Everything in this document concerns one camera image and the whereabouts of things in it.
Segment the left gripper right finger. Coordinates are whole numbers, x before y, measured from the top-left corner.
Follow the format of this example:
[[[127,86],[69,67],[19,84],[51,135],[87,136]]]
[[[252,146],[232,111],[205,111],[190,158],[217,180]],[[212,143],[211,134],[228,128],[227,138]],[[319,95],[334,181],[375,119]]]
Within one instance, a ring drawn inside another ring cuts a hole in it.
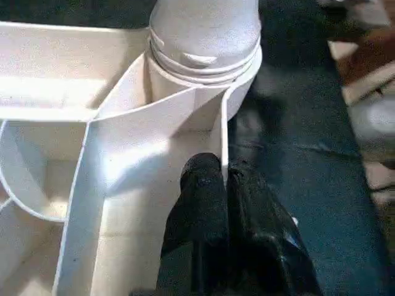
[[[241,295],[321,295],[298,227],[264,176],[234,163],[227,189],[232,289]]]

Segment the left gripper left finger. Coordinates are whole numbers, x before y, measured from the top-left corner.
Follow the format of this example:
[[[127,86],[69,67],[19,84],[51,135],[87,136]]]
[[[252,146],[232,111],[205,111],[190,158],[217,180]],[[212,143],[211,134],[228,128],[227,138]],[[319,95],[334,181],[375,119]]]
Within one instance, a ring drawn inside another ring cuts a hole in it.
[[[165,226],[156,295],[223,295],[229,229],[220,161],[196,154],[183,167],[180,196]]]

